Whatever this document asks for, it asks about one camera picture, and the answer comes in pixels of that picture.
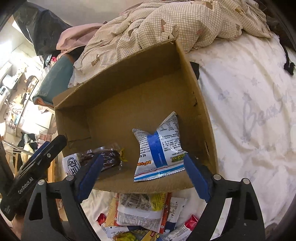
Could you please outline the dark brown snack pack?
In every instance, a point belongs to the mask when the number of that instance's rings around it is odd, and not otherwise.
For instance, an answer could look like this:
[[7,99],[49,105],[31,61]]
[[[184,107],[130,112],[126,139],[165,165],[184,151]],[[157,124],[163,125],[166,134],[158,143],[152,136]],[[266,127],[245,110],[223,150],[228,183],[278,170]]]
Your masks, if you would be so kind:
[[110,169],[120,170],[123,163],[128,162],[125,149],[121,148],[117,143],[113,143],[70,154],[63,158],[62,167],[66,175],[76,175],[83,166],[94,164],[97,160],[102,160],[102,164],[99,165],[102,172]]

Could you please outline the white red-edged snack bag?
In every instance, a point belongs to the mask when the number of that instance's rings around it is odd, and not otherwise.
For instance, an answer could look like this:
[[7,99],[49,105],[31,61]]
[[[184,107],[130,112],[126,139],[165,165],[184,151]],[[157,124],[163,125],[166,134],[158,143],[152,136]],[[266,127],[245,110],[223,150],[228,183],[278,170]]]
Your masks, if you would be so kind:
[[115,194],[102,225],[105,229],[140,226],[163,233],[170,201],[171,193]]

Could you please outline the white blue small packet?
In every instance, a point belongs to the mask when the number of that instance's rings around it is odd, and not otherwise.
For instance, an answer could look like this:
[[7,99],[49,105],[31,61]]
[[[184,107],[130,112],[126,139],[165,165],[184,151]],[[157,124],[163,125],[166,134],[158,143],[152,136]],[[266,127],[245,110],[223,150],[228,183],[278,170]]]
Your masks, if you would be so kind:
[[173,231],[176,227],[176,223],[179,216],[187,203],[187,198],[172,197],[170,200],[170,211],[165,225],[165,233]]

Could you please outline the red white snack bar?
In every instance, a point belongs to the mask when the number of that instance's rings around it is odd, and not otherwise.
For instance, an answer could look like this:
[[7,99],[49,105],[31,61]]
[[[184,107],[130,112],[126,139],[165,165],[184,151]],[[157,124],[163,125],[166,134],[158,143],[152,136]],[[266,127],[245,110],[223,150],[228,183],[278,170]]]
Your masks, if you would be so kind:
[[162,240],[185,241],[189,237],[197,223],[198,219],[192,214],[191,217],[183,225],[177,227],[175,230],[171,231],[167,235],[162,235]]

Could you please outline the blue white snack bag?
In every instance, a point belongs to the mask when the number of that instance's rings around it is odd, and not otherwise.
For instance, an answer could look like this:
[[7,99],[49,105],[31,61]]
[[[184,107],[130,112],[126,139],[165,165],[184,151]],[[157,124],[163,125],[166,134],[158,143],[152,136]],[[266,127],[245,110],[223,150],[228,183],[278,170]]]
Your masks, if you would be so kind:
[[150,134],[134,128],[139,143],[139,159],[134,181],[149,181],[184,171],[186,151],[182,149],[176,112],[172,112]]

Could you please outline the yellow snack bag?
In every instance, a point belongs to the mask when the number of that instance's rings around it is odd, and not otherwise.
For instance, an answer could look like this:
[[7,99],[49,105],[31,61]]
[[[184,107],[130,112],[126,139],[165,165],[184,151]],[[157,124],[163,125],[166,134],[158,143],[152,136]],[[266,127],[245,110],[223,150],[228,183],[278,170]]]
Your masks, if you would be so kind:
[[113,237],[115,241],[138,241],[137,237],[131,232],[123,232]]

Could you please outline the teal cushion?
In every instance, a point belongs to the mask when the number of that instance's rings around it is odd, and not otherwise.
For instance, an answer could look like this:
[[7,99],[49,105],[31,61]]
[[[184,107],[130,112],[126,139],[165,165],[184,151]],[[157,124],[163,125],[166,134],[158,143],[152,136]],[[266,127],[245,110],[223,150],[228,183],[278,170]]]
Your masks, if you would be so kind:
[[35,105],[54,107],[53,98],[68,89],[73,74],[75,59],[65,54],[49,70],[36,94],[32,97]]

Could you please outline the beige checkered quilt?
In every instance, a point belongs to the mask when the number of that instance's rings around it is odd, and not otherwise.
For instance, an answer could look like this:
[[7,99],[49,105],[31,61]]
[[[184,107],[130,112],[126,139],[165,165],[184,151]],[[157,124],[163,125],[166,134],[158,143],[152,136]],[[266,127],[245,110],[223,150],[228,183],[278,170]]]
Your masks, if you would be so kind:
[[70,87],[159,42],[177,38],[185,52],[242,32],[270,38],[255,1],[148,1],[100,27],[73,66]]

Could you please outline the black plastic bag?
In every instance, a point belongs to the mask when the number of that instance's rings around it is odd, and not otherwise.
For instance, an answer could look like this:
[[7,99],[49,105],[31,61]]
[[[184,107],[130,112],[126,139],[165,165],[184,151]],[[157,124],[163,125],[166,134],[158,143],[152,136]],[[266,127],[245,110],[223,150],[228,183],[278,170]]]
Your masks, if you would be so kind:
[[48,9],[25,2],[13,14],[23,35],[33,44],[38,56],[57,56],[61,33],[71,26]]

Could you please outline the pink cloth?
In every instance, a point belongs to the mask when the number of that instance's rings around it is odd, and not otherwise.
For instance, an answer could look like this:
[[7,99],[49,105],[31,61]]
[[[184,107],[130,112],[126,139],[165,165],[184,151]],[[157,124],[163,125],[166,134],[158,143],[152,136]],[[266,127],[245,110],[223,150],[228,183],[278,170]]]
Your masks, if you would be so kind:
[[56,44],[56,50],[61,51],[60,56],[86,46],[95,33],[103,26],[103,23],[92,23],[70,27],[60,34]]

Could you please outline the brown cardboard box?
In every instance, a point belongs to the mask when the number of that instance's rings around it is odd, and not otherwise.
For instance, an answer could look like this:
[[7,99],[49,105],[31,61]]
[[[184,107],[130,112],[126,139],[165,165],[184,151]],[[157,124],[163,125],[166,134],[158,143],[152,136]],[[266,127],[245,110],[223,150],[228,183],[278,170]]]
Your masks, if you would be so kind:
[[185,171],[151,181],[133,180],[138,128],[153,133],[172,112],[178,116],[182,148],[211,172],[217,170],[213,130],[196,75],[179,40],[167,40],[119,61],[53,99],[63,155],[110,144],[125,150],[121,170],[100,174],[94,188],[117,193],[174,192],[192,187]]

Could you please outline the white floral bed sheet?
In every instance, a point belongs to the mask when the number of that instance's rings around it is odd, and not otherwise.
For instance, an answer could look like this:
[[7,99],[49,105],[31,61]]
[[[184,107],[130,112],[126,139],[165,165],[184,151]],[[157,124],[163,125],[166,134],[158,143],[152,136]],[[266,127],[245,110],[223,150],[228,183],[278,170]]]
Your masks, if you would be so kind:
[[188,57],[199,64],[218,171],[228,180],[251,181],[269,236],[295,196],[295,76],[283,68],[295,52],[277,35],[243,33]]

